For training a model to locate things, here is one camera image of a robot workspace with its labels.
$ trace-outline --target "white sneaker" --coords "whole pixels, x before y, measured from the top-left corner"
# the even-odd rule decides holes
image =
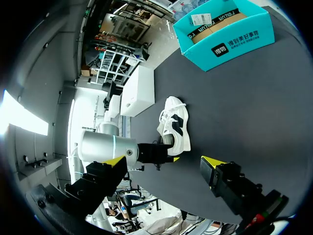
[[[159,117],[157,131],[163,137],[164,144],[170,140],[169,136],[174,137],[172,148],[168,149],[168,155],[176,156],[183,151],[190,151],[190,139],[187,132],[188,112],[186,104],[178,98],[170,96],[165,101],[165,108]]]

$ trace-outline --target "gray table surface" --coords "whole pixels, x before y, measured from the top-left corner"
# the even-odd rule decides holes
[[[313,67],[295,29],[271,11],[276,42],[208,72],[175,51],[155,69],[156,103],[131,119],[131,137],[158,139],[158,117],[168,96],[187,104],[191,151],[161,171],[147,164],[132,179],[165,202],[208,219],[238,223],[215,198],[199,166],[201,155],[234,161],[263,192],[289,197],[292,215],[312,179]]]

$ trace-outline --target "sneaker sole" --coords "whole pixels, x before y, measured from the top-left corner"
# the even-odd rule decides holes
[[[186,107],[183,108],[184,111],[184,119],[183,119],[183,128],[182,128],[182,136],[183,136],[183,140],[184,140],[184,151],[190,151],[191,150],[191,146],[190,146],[190,138],[189,138],[189,134],[187,132],[187,121],[189,118],[189,114],[187,112]]]

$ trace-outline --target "bright window light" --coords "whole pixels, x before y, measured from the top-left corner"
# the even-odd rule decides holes
[[[73,109],[74,109],[75,100],[72,100],[72,104],[70,106],[69,117],[68,117],[68,126],[67,126],[67,156],[71,157],[70,152],[70,128],[72,126],[72,118],[73,118]]]
[[[7,90],[4,91],[0,106],[0,134],[12,124],[40,135],[48,135],[48,123],[35,116],[16,101]]]

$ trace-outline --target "silver cylindrical joint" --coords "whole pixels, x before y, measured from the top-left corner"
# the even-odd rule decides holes
[[[138,158],[138,145],[134,139],[84,131],[78,145],[78,156],[84,162],[99,163],[126,156],[127,165],[134,166]]]
[[[118,127],[114,122],[104,121],[99,124],[99,133],[118,136]]]

